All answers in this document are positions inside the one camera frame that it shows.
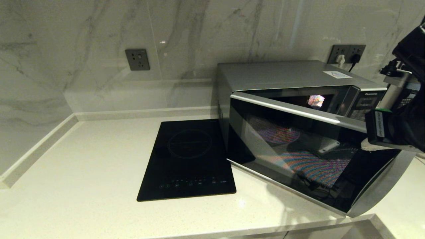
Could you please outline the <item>black glass microwave door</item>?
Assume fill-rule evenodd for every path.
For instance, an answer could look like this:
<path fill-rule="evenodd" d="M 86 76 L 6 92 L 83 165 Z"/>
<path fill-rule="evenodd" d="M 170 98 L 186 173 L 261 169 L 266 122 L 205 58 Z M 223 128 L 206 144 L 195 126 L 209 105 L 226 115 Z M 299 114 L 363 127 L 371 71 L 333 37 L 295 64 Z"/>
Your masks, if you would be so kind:
<path fill-rule="evenodd" d="M 228 159 L 340 214 L 377 205 L 415 153 L 363 145 L 366 123 L 243 92 L 230 96 Z"/>

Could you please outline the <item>black mesh basket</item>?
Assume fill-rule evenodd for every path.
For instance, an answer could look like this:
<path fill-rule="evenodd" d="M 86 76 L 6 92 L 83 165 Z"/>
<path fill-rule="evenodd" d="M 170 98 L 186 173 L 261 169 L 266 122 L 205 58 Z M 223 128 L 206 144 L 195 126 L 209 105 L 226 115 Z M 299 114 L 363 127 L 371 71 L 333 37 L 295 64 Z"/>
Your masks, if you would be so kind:
<path fill-rule="evenodd" d="M 401 108 L 406 104 L 410 103 L 414 97 L 416 97 L 418 91 L 405 88 L 399 95 L 397 108 Z"/>

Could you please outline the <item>white sticker label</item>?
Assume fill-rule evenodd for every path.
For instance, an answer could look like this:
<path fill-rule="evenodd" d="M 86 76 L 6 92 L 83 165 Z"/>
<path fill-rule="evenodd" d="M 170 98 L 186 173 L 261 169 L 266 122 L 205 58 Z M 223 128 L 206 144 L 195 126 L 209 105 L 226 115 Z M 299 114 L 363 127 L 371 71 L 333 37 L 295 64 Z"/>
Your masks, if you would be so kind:
<path fill-rule="evenodd" d="M 331 77 L 334 77 L 336 79 L 350 79 L 351 76 L 341 73 L 339 71 L 324 71 L 323 73 L 330 75 Z"/>

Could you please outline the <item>black induction cooktop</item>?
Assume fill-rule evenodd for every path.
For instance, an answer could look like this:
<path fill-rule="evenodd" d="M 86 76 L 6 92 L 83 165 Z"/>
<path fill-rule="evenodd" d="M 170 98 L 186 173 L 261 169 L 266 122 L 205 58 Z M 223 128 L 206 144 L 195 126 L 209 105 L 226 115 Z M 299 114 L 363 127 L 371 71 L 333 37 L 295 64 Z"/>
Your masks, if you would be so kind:
<path fill-rule="evenodd" d="M 236 192 L 218 119 L 160 124 L 138 202 Z"/>

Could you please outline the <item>grey double wall socket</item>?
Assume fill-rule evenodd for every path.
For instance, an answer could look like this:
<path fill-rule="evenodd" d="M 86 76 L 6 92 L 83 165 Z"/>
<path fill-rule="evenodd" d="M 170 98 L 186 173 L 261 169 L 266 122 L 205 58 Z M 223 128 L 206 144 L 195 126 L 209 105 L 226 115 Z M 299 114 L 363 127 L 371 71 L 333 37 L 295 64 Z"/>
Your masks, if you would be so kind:
<path fill-rule="evenodd" d="M 353 56 L 358 54 L 360 57 L 363 55 L 363 52 L 366 48 L 366 45 L 333 45 L 328 56 L 327 64 L 337 64 L 337 58 L 340 55 L 344 55 L 345 64 L 352 64 Z"/>

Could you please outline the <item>grey single wall socket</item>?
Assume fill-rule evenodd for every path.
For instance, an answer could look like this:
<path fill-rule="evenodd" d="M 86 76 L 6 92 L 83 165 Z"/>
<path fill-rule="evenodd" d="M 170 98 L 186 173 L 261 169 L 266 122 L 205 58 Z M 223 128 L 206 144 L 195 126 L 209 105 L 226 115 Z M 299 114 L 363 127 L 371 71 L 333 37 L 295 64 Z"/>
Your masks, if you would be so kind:
<path fill-rule="evenodd" d="M 150 70 L 146 49 L 126 49 L 125 54 L 131 71 Z"/>

